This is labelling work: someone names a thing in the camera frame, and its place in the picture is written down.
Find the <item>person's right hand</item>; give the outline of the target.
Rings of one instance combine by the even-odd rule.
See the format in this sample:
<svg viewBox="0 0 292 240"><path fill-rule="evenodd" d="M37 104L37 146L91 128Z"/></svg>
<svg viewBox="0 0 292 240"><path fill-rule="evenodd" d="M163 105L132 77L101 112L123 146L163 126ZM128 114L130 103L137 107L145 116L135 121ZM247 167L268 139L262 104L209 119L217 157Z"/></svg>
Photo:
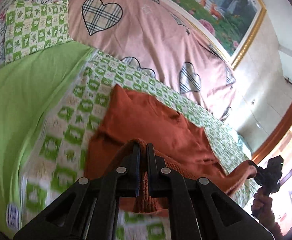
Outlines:
<svg viewBox="0 0 292 240"><path fill-rule="evenodd" d="M275 216L271 209L273 199L264 194L263 188L259 188L254 194L251 211L252 215L264 226L274 224Z"/></svg>

